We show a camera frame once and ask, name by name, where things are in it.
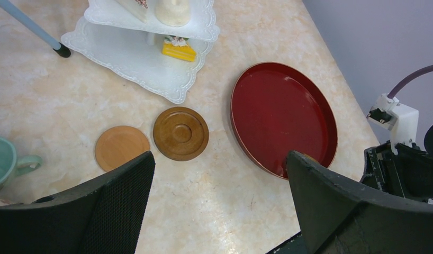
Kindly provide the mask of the white strawberry cake slice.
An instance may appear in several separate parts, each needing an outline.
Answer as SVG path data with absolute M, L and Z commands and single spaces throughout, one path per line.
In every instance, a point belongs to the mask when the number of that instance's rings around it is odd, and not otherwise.
M 116 0 L 123 8 L 143 23 L 147 21 L 148 4 L 145 0 Z

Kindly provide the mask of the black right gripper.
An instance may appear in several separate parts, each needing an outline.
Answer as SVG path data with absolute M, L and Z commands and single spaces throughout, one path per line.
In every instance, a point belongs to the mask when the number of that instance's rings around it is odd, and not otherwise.
M 364 151 L 365 167 L 360 182 L 391 195 L 427 202 L 433 199 L 433 156 L 398 144 L 397 154 L 389 142 Z

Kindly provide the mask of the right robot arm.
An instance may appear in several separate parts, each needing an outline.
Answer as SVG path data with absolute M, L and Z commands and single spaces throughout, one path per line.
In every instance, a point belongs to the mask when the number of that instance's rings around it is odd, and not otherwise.
M 415 143 L 397 145 L 390 141 L 364 151 L 365 168 L 360 182 L 395 196 L 433 204 L 433 125 L 424 138 L 425 151 Z

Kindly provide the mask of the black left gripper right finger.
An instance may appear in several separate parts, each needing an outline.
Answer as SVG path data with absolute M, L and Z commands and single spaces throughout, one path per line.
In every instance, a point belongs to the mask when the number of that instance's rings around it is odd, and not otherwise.
M 297 151 L 286 165 L 307 253 L 433 253 L 433 205 L 368 187 Z

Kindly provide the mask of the round tan biscuit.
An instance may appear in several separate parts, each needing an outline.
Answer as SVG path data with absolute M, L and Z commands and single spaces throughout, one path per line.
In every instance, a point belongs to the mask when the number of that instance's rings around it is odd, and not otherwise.
M 316 159 L 314 159 L 313 157 L 311 157 L 311 156 L 309 156 L 309 155 L 307 155 L 307 154 L 304 154 L 305 155 L 305 157 L 306 158 L 308 158 L 308 159 L 310 159 L 310 160 L 312 160 L 312 161 L 314 161 L 314 162 L 316 162 L 316 163 L 319 163 Z

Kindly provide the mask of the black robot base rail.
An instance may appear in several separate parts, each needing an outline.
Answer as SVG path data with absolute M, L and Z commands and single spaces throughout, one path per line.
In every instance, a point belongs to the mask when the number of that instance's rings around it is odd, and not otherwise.
M 298 232 L 291 238 L 287 239 L 280 245 L 274 247 L 267 254 L 307 254 L 308 251 L 305 246 L 302 232 Z

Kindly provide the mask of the white round mousse cake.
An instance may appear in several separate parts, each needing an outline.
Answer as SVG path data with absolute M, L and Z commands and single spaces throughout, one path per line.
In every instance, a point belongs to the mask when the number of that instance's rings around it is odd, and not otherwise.
M 184 26 L 191 20 L 190 1 L 160 0 L 155 7 L 155 16 L 167 26 Z

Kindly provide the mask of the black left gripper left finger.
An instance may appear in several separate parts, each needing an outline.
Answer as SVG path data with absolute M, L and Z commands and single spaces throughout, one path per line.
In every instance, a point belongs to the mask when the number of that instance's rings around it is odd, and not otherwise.
M 147 151 L 33 203 L 0 206 L 0 253 L 134 253 L 154 172 Z

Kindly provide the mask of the yellow cake slice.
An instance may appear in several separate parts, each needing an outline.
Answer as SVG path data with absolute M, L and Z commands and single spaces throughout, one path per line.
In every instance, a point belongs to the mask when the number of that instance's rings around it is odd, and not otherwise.
M 196 59 L 196 51 L 187 42 L 188 38 L 166 35 L 164 37 L 162 54 L 172 58 L 194 62 Z

